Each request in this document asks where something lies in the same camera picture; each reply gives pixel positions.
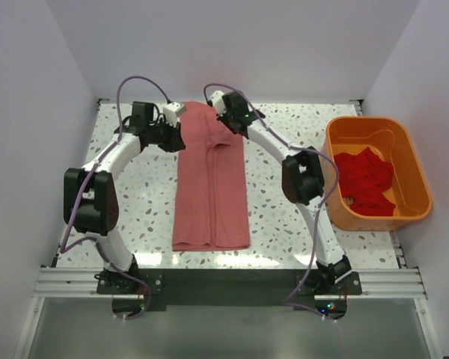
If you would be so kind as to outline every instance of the black mounting bracket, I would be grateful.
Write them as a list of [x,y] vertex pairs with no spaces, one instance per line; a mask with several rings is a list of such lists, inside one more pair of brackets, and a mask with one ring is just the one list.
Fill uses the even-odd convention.
[[322,283],[324,290],[326,290],[326,288],[334,286],[339,278],[348,275],[352,270],[351,263],[349,262],[349,258],[346,255],[344,255],[343,258],[335,264],[324,266],[317,261],[316,264],[320,272],[320,282]]
[[[96,276],[99,280],[97,294],[134,295],[138,288],[123,285],[122,282],[106,281],[103,271]],[[151,289],[153,300],[149,311],[165,311],[168,305],[207,305],[228,307],[265,307],[282,305],[305,274],[304,270],[292,269],[135,269],[130,275],[145,281]],[[328,289],[306,282],[293,299],[298,304],[315,307],[326,305],[327,316],[343,315],[343,305],[337,300],[315,300],[315,295],[360,295],[361,281],[358,273],[352,273]],[[117,312],[134,313],[142,305],[140,298],[113,299],[112,308]]]
[[291,203],[303,203],[324,194],[324,176],[320,159],[316,153],[301,151],[287,156],[282,163],[282,182],[284,195]]
[[[64,220],[68,224],[76,195],[88,171],[69,168],[64,175]],[[118,222],[118,200],[112,174],[101,171],[93,174],[85,193],[94,191],[94,198],[82,198],[73,226],[79,233],[99,233],[106,236]]]
[[[229,92],[223,95],[223,102],[226,112],[217,117],[217,120],[229,128],[234,134],[240,134],[248,137],[248,126],[257,120],[257,116],[253,111],[249,111],[248,103],[237,92]],[[261,118],[265,115],[257,110]]]

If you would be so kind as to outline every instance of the glass panel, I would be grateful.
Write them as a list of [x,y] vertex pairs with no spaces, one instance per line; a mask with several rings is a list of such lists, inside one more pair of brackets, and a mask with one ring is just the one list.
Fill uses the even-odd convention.
[[413,300],[352,300],[338,321],[289,307],[169,307],[122,323],[104,298],[47,299],[30,358],[430,358]]

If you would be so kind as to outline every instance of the orange basket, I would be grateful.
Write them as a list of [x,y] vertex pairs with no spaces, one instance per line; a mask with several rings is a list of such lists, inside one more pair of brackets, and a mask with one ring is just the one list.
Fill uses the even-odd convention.
[[[360,215],[352,211],[340,188],[328,199],[328,214],[343,230],[395,230],[429,214],[432,200],[407,130],[386,117],[338,117],[329,123],[323,152],[334,159],[339,153],[359,154],[369,147],[394,166],[392,187],[385,197],[396,204],[390,217]],[[335,182],[334,168],[321,159],[326,191]]]

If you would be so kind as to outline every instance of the pink t-shirt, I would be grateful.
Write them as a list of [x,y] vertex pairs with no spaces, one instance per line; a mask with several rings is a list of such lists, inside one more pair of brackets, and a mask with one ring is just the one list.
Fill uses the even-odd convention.
[[178,154],[174,251],[249,247],[241,135],[216,119],[213,108],[187,102],[181,117],[186,149]]

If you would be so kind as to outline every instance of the white wall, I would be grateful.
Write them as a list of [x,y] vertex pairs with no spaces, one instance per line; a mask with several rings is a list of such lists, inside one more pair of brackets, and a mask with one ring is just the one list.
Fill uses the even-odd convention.
[[[178,99],[233,84],[255,100],[362,99],[419,0],[47,0],[97,96],[130,74]],[[133,84],[123,99],[155,100]]]
[[364,102],[410,130],[434,208],[399,237],[408,264],[419,266],[432,317],[449,355],[449,0],[422,0]]
[[43,0],[0,0],[0,358],[13,355],[41,263],[62,228],[94,98]]

